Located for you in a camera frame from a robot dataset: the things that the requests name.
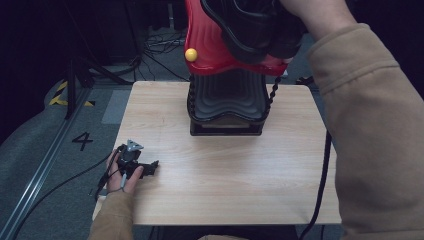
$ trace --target person's left hand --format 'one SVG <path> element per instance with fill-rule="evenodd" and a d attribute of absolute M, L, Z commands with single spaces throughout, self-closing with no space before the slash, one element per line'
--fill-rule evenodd
<path fill-rule="evenodd" d="M 115 150 L 112 152 L 112 154 L 109 156 L 109 159 L 106 161 L 106 168 L 109 166 L 110 161 L 112 161 L 112 156 Z M 109 181 L 107 183 L 107 191 L 108 192 L 114 192 L 116 190 L 119 190 L 121 188 L 121 181 L 122 181 L 122 175 L 118 171 L 118 164 L 116 161 L 119 158 L 119 153 L 116 154 L 115 159 L 113 159 L 112 166 L 109 171 L 110 176 Z M 125 186 L 123 188 L 123 191 L 126 193 L 129 193 L 131 195 L 134 195 L 135 187 L 137 185 L 137 181 L 140 179 L 141 174 L 143 173 L 143 167 L 139 166 L 133 173 L 130 179 L 127 180 L 125 183 Z"/>

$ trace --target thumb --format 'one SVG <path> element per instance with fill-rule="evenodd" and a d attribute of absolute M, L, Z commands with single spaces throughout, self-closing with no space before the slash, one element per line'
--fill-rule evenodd
<path fill-rule="evenodd" d="M 131 175 L 131 178 L 127 181 L 125 184 L 125 192 L 133 194 L 135 191 L 135 186 L 137 185 L 138 179 L 140 179 L 141 174 L 143 173 L 143 167 L 139 166 L 137 167 L 133 174 Z"/>

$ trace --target red plastic panel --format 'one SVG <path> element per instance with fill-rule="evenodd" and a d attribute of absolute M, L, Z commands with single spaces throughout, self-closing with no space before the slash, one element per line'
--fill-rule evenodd
<path fill-rule="evenodd" d="M 186 60 L 192 74 L 210 75 L 235 68 L 270 76 L 283 74 L 290 59 L 282 60 L 267 55 L 265 60 L 257 65 L 244 64 L 234 59 L 221 39 L 221 28 L 206 15 L 200 0 L 185 2 L 189 25 L 184 48 L 194 48 L 197 51 L 197 59 L 194 62 Z"/>

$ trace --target person's arm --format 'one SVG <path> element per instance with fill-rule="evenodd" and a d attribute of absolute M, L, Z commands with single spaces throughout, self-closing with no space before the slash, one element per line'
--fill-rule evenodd
<path fill-rule="evenodd" d="M 423 100 L 343 0 L 281 2 L 318 41 L 308 57 L 335 140 L 344 239 L 424 239 Z"/>
<path fill-rule="evenodd" d="M 109 178 L 107 184 L 109 194 L 91 225 L 90 235 L 88 237 L 90 240 L 133 239 L 133 194 L 137 181 L 143 172 L 143 168 L 138 167 L 131 178 L 126 182 L 124 188 L 121 189 L 122 176 L 118 171 L 118 165 L 116 163 L 118 157 L 119 155 L 114 159 L 109 171 L 109 174 L 114 173 Z"/>

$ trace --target hand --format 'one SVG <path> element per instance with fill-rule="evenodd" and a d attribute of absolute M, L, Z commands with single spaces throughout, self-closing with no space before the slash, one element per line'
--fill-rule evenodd
<path fill-rule="evenodd" d="M 110 161 L 112 161 L 112 156 L 113 153 L 116 150 L 114 150 L 112 152 L 112 154 L 109 156 L 107 162 L 106 162 L 106 169 L 109 166 Z M 119 153 L 116 154 L 115 159 L 113 159 L 113 163 L 112 166 L 109 170 L 109 175 L 112 174 L 112 176 L 110 176 L 108 184 L 107 184 L 107 191 L 108 192 L 113 192 L 116 191 L 118 189 L 121 188 L 121 181 L 122 181 L 122 175 L 118 170 L 118 164 L 116 163 L 116 161 L 119 158 Z M 133 175 L 131 176 L 130 179 L 127 180 L 127 182 L 125 183 L 125 186 L 123 188 L 123 191 L 126 193 L 129 193 L 131 195 L 134 195 L 134 191 L 135 191 L 135 186 L 137 185 L 137 181 L 140 179 L 141 174 L 143 173 L 143 167 L 139 166 L 133 173 Z"/>
<path fill-rule="evenodd" d="M 315 40 L 356 24 L 345 0 L 280 0 L 305 23 Z"/>

